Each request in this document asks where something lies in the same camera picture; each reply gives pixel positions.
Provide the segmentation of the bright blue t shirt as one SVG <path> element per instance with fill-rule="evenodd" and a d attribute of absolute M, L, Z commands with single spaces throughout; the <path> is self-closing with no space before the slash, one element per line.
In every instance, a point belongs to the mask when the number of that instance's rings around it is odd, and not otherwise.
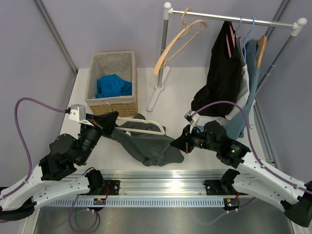
<path fill-rule="evenodd" d="M 132 83 L 117 74 L 102 76 L 97 80 L 95 98 L 113 98 L 132 95 Z"/>

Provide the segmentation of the white plastic hanger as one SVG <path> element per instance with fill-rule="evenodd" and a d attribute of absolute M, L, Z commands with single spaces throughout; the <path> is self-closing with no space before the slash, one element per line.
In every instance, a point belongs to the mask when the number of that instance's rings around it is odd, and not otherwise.
<path fill-rule="evenodd" d="M 105 102 L 107 106 L 110 107 L 111 111 L 117 111 L 113 109 L 114 104 Z M 145 120 L 142 118 L 135 117 L 120 117 L 118 116 L 116 120 L 116 126 L 114 130 L 119 130 L 120 132 L 131 135 L 131 133 L 136 134 L 150 134 L 150 135 L 165 135 L 165 129 L 157 122 Z"/>

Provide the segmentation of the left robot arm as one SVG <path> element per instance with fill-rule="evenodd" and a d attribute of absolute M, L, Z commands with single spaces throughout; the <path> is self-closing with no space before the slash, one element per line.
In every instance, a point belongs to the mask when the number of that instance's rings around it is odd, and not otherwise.
<path fill-rule="evenodd" d="M 86 165 L 101 137 L 111 137 L 118 115 L 117 111 L 101 116 L 87 114 L 89 124 L 80 125 L 78 138 L 70 134 L 59 135 L 49 145 L 49 154 L 40 160 L 21 188 L 13 185 L 1 190 L 1 222 L 29 217 L 36 209 L 63 197 L 102 193 L 105 182 L 99 170 L 91 169 L 68 182 L 64 178 L 73 174 L 77 166 Z"/>

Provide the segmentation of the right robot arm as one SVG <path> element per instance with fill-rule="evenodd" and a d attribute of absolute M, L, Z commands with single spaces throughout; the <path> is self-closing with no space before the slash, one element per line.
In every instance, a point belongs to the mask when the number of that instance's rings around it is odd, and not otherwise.
<path fill-rule="evenodd" d="M 258 158 L 247 146 L 228 137 L 225 128 L 211 121 L 204 131 L 187 125 L 171 146 L 190 153 L 194 148 L 213 151 L 230 168 L 220 180 L 223 192 L 248 194 L 281 210 L 302 227 L 312 220 L 312 183 L 303 182 Z"/>

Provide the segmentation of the dark grey t shirt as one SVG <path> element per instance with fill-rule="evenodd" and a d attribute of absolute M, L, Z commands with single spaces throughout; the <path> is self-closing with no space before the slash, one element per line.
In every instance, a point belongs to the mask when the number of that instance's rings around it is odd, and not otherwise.
<path fill-rule="evenodd" d="M 114 129 L 111 139 L 144 166 L 164 166 L 169 163 L 182 163 L 184 156 L 179 149 L 172 147 L 173 138 L 167 135 L 154 135 Z"/>

